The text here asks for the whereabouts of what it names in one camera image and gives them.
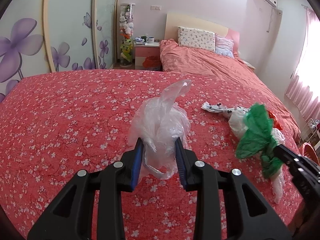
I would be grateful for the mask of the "white mug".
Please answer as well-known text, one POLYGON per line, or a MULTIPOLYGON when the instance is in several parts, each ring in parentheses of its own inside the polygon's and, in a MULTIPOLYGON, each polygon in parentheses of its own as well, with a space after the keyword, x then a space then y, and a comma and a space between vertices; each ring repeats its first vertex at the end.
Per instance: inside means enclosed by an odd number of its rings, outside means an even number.
POLYGON ((155 41, 155 38, 154 37, 148 37, 147 38, 147 42, 148 43, 153 43, 155 41))

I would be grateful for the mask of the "pink bedside table left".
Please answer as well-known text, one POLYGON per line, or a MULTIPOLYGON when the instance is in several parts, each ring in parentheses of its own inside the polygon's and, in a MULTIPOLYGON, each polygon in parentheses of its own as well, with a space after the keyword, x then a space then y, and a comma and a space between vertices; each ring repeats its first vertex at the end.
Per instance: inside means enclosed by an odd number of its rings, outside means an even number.
POLYGON ((135 70, 143 70, 143 63, 147 57, 160 58, 160 43, 137 43, 134 42, 135 70))

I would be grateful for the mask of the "white paw print bag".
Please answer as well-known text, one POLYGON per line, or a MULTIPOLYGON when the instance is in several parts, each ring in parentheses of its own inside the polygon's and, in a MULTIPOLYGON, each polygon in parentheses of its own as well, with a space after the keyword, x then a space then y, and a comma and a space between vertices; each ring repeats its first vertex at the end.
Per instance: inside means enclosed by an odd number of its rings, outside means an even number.
POLYGON ((204 102, 201 106, 201 108, 205 111, 208 111, 210 113, 218 113, 218 114, 222 114, 224 117, 226 118, 230 118, 231 115, 235 112, 235 111, 247 111, 246 108, 238 106, 238 107, 231 107, 228 108, 226 106, 224 106, 222 103, 217 103, 215 105, 211 105, 208 102, 204 102))

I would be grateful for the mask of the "plush toy display tube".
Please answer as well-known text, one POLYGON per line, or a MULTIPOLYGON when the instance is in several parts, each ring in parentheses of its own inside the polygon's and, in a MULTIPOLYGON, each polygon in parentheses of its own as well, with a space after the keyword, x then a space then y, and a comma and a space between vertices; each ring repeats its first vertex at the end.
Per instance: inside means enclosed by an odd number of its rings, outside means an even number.
POLYGON ((133 63, 133 10, 134 3, 124 3, 120 5, 119 16, 119 59, 122 67, 131 66, 133 63))

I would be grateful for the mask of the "red floral bedspread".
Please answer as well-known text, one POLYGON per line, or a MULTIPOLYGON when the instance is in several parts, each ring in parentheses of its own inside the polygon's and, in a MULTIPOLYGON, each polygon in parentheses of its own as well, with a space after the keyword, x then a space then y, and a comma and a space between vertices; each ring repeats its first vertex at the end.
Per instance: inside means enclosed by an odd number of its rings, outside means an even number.
POLYGON ((204 102, 261 103, 278 118, 285 145, 296 151, 294 117, 254 74, 241 82, 136 70, 60 72, 22 80, 1 103, 1 206, 18 232, 28 234, 76 171, 100 171, 118 161, 142 102, 185 79, 191 88, 176 102, 190 121, 189 148, 218 170, 240 169, 272 203, 272 184, 259 158, 238 159, 227 120, 201 108, 204 102))

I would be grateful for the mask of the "beige and pink headboard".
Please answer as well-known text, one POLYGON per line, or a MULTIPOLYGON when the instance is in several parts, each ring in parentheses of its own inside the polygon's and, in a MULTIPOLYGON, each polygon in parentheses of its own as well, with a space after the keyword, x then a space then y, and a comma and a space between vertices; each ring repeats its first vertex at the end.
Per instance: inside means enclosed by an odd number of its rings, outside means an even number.
POLYGON ((200 18, 196 18, 186 14, 179 14, 175 12, 167 13, 164 39, 165 40, 173 39, 175 41, 178 41, 179 26, 215 32, 217 35, 220 35, 229 40, 233 40, 234 41, 233 51, 238 52, 239 42, 240 42, 239 32, 214 22, 202 20, 200 18))

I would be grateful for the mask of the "salmon pink duvet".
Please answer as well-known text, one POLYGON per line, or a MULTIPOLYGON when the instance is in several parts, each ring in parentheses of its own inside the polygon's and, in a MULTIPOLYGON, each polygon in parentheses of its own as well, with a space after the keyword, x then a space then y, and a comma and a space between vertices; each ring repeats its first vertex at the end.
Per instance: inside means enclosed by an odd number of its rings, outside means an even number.
POLYGON ((238 55, 231 58, 203 49, 180 47, 170 39, 161 41, 160 58, 165 72, 207 77, 218 93, 213 98, 227 106, 263 103, 277 117, 283 130, 298 140, 300 129, 292 113, 238 55))

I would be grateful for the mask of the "floral white pillow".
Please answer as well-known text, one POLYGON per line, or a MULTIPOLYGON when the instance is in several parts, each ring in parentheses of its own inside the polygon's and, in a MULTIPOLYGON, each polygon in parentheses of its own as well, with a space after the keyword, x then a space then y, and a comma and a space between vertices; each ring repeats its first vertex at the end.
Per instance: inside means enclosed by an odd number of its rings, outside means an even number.
POLYGON ((215 33, 196 28, 178 27, 178 45, 215 52, 215 33))

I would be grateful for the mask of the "small red bin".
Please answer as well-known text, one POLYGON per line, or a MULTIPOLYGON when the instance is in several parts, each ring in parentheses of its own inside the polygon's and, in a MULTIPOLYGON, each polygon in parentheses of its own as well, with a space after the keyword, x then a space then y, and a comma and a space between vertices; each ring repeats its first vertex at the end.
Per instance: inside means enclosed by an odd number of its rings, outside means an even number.
POLYGON ((142 66, 145 70, 160 71, 162 66, 161 59, 159 56, 148 56, 142 66))

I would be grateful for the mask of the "bedside table right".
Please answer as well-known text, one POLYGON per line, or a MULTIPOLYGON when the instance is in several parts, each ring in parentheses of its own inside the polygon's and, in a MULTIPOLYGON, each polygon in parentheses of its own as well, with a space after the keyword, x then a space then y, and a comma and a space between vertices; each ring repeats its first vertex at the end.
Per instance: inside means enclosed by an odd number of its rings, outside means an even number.
POLYGON ((255 67, 251 65, 249 62, 242 60, 242 62, 250 69, 251 72, 255 71, 255 67))

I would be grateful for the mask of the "flower painted sliding wardrobe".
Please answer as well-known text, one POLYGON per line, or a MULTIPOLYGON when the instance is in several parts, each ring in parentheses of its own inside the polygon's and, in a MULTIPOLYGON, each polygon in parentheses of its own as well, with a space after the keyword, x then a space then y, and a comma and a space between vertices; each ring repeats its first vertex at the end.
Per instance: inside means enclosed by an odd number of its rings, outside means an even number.
POLYGON ((117 0, 1 0, 1 99, 25 77, 111 69, 117 0))

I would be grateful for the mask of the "orange plastic bag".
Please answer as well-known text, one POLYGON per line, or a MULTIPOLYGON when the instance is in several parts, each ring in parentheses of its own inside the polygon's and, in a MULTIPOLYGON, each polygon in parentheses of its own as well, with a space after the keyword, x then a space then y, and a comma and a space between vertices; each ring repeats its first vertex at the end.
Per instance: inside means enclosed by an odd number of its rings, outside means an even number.
POLYGON ((268 110, 267 112, 268 112, 269 118, 273 120, 273 127, 281 131, 283 127, 278 121, 278 118, 270 110, 268 110))

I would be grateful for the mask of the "green plastic bag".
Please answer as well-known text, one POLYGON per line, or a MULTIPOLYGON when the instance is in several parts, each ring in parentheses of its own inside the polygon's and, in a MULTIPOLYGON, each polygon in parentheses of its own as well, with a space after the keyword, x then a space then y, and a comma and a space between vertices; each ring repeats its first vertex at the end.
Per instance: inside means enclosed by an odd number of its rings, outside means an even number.
POLYGON ((273 149, 285 142, 281 131, 274 128, 274 120, 264 105, 254 104, 245 114, 244 124, 247 127, 244 135, 239 140, 235 155, 239 159, 260 155, 262 174, 271 178, 282 167, 283 162, 274 155, 273 149))

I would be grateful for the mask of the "clear plastic bag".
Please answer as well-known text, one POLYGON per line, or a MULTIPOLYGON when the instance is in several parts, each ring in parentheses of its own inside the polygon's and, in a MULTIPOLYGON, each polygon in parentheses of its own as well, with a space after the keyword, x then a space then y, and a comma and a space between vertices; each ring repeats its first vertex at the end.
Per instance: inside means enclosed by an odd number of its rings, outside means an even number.
POLYGON ((127 140, 129 146, 134 146, 138 138, 143 141, 140 178, 152 175, 166 180, 177 172, 175 141, 180 139, 188 148, 190 121, 175 100, 190 88, 191 80, 177 81, 163 89, 159 97, 143 101, 135 112, 127 140))

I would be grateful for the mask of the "red plastic laundry basket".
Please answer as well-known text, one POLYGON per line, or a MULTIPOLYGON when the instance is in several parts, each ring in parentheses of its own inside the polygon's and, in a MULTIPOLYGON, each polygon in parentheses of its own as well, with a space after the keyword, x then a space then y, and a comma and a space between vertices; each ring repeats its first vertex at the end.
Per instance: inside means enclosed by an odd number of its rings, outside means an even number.
POLYGON ((302 146, 299 148, 299 150, 302 155, 308 157, 309 159, 313 160, 317 165, 319 165, 319 159, 317 157, 317 154, 314 148, 308 142, 304 142, 302 146))

